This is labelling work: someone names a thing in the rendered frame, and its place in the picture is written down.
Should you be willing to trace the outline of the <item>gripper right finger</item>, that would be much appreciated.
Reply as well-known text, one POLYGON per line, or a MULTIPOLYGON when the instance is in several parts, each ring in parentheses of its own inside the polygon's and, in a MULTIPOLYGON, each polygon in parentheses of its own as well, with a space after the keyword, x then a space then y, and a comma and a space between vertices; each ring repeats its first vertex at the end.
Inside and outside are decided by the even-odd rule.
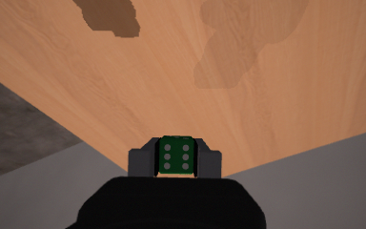
POLYGON ((219 151, 211 150, 202 138, 193 140, 194 177, 221 178, 222 154, 219 151))

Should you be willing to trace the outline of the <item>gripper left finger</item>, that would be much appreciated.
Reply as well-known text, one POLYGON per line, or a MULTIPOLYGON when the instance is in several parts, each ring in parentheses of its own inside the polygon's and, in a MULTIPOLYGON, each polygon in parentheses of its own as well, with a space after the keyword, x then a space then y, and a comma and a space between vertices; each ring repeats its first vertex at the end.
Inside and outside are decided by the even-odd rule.
POLYGON ((153 137, 142 148, 129 150, 128 177, 157 177, 160 139, 153 137))

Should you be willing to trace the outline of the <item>green die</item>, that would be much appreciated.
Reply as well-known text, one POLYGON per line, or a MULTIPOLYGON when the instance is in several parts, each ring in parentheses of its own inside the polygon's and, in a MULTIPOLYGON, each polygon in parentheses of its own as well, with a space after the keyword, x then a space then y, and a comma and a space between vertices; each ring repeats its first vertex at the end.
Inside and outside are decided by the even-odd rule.
POLYGON ((159 140, 159 173, 191 175, 193 145, 191 136, 163 135, 159 140))

